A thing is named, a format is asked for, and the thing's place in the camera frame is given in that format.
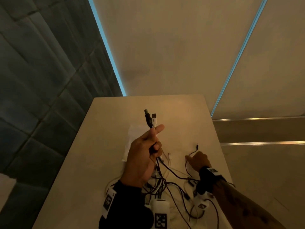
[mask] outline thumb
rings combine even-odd
[[[154,143],[157,142],[157,133],[154,128],[151,128],[147,136],[147,139],[142,142],[145,148],[150,148]]]
[[[192,157],[191,157],[191,156],[188,156],[188,155],[185,156],[185,159],[186,159],[189,163],[192,161]]]

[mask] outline glowing edge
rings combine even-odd
[[[107,39],[106,39],[104,30],[103,30],[103,27],[102,27],[102,24],[101,24],[101,21],[100,21],[99,18],[98,18],[98,14],[97,14],[96,8],[95,8],[95,6],[94,6],[94,2],[93,2],[93,0],[88,0],[88,1],[89,1],[90,6],[91,6],[91,9],[92,9],[92,12],[93,12],[95,21],[96,21],[96,23],[97,23],[97,27],[98,27],[99,32],[100,32],[100,34],[101,34],[101,37],[102,37],[102,39],[103,39],[104,45],[105,45],[105,47],[106,47],[106,50],[107,50],[107,53],[108,53],[108,56],[109,56],[109,59],[110,59],[110,62],[111,62],[111,65],[112,65],[114,74],[115,74],[116,79],[117,79],[117,82],[119,83],[119,86],[120,86],[120,88],[121,88],[122,95],[123,95],[123,96],[126,96],[126,92],[125,92],[125,89],[124,89],[124,87],[123,87],[123,84],[122,84],[122,81],[121,81],[119,72],[117,71],[115,62],[114,62],[114,60],[113,60],[112,53],[111,53],[111,51],[110,51],[110,48],[109,48],[109,45],[108,45],[108,42],[107,42]]]
[[[256,15],[255,15],[255,18],[254,18],[254,20],[253,20],[253,22],[252,22],[252,24],[251,24],[251,27],[250,27],[250,29],[249,29],[249,31],[248,31],[248,33],[247,33],[246,39],[245,39],[244,43],[242,44],[242,48],[240,49],[240,51],[239,51],[239,53],[238,53],[238,56],[237,56],[237,58],[236,58],[236,60],[235,60],[235,63],[234,63],[234,65],[233,65],[233,67],[232,67],[232,69],[231,69],[231,71],[230,71],[230,73],[229,73],[229,75],[228,75],[228,77],[227,77],[227,79],[226,79],[226,81],[225,81],[225,83],[224,83],[222,89],[221,89],[221,92],[220,92],[220,94],[219,94],[219,96],[218,96],[218,98],[217,98],[217,100],[216,100],[216,103],[215,103],[215,105],[214,105],[214,107],[213,107],[213,110],[212,110],[212,113],[211,113],[211,117],[213,116],[213,114],[214,114],[214,112],[215,112],[215,109],[216,109],[216,107],[217,107],[217,105],[218,105],[218,103],[219,103],[219,101],[220,101],[220,99],[221,99],[221,97],[222,97],[222,94],[224,93],[224,90],[225,90],[226,87],[227,87],[227,84],[228,84],[228,82],[229,82],[229,80],[230,80],[230,78],[231,78],[231,76],[232,76],[232,74],[233,74],[233,72],[234,72],[234,70],[235,70],[235,67],[236,67],[236,65],[237,65],[237,63],[238,63],[240,57],[242,56],[242,53],[243,53],[243,51],[244,51],[244,49],[245,49],[245,47],[246,47],[246,45],[247,45],[247,42],[248,42],[248,40],[249,40],[249,38],[250,38],[250,36],[251,36],[251,34],[252,34],[252,31],[253,31],[253,29],[254,29],[254,27],[255,27],[255,25],[256,25],[256,23],[257,23],[257,21],[258,21],[260,15],[261,15],[261,13],[262,13],[262,11],[263,11],[263,9],[264,9],[265,4],[266,4],[267,1],[268,1],[268,0],[263,0],[262,3],[261,3],[261,5],[260,5],[260,7],[258,8],[258,11],[257,11],[257,13],[256,13]]]

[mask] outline black wristband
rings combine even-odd
[[[204,166],[199,170],[200,182],[196,186],[196,191],[199,194],[204,194],[204,192],[213,192],[213,185],[219,181],[224,180],[224,177],[220,173],[208,166]]]

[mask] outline table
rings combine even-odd
[[[171,167],[185,172],[184,156],[198,143],[213,167],[232,182],[202,95],[95,98],[33,229],[98,228],[105,185],[122,172],[128,129],[131,124],[145,124],[144,109],[156,113],[158,124],[165,125],[158,138],[164,152],[171,153]],[[171,175],[168,180],[183,184]],[[178,198],[178,191],[171,189]],[[175,220],[179,228],[187,228],[181,217]],[[216,221],[211,225],[216,228]]]

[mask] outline left hand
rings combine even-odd
[[[121,182],[127,186],[142,188],[150,179],[156,158],[162,155],[162,144],[157,138],[157,134],[164,129],[164,125],[159,125],[155,129],[151,128],[138,139],[135,139],[129,149],[124,173]],[[149,154],[149,148],[154,143],[154,154]]]

